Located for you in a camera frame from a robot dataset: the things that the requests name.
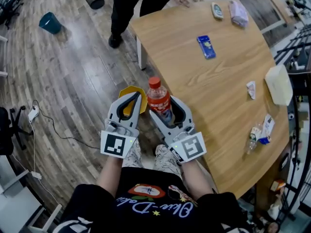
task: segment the table leg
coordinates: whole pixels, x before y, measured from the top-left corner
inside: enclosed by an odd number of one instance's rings
[[[147,52],[144,46],[141,44],[138,37],[136,38],[136,42],[137,42],[138,65],[141,70],[144,70],[146,68],[147,63]]]
[[[268,31],[270,31],[270,30],[272,30],[272,29],[275,29],[276,27],[281,26],[281,25],[283,25],[283,24],[285,24],[285,21],[284,21],[284,20],[277,21],[277,22],[271,24],[270,26],[268,26],[268,27],[262,29],[260,32],[261,32],[261,33],[266,33],[266,32],[268,32]]]
[[[8,41],[7,38],[5,38],[5,37],[3,37],[3,36],[1,36],[1,35],[0,35],[0,40],[1,40],[1,41],[4,41],[4,42],[7,42],[7,41]]]
[[[8,73],[7,72],[0,72],[0,77],[7,77],[8,76]]]

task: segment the yellow plate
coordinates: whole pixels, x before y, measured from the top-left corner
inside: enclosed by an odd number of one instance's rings
[[[124,90],[122,90],[119,93],[119,98],[126,95],[126,94],[129,94],[132,92],[137,92],[137,91],[141,94],[141,105],[140,105],[140,114],[141,114],[141,113],[144,113],[146,111],[147,103],[148,103],[146,93],[143,89],[136,87],[136,86],[133,86],[133,85],[130,85],[129,87],[125,88]],[[134,104],[134,101],[130,102],[128,104],[128,106],[123,110],[123,113],[126,116],[130,115],[133,104]]]

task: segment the white box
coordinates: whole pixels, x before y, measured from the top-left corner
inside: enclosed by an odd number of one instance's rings
[[[293,88],[285,66],[270,68],[265,80],[273,103],[288,106],[293,97]]]

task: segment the patterned pants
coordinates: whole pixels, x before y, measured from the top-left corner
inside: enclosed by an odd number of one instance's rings
[[[140,162],[140,159],[141,149],[138,140],[136,140],[127,156],[123,160],[122,167],[131,166],[144,168]],[[177,164],[177,159],[172,154],[172,152],[166,148],[165,145],[158,145],[155,150],[155,165],[153,170],[173,173],[182,179],[181,171]]]

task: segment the wooden table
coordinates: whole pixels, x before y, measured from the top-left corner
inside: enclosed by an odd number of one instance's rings
[[[275,65],[257,25],[249,16],[242,29],[231,23],[228,0],[219,0],[224,20],[212,15],[210,2],[178,6],[131,22],[171,93],[186,103],[205,140],[205,160],[219,192],[240,197],[270,168],[289,140],[287,108],[273,104],[264,81]],[[216,51],[206,60],[196,41],[207,34]],[[246,89],[256,81],[256,100]],[[251,128],[270,113],[276,125],[272,142],[251,155],[244,146]]]

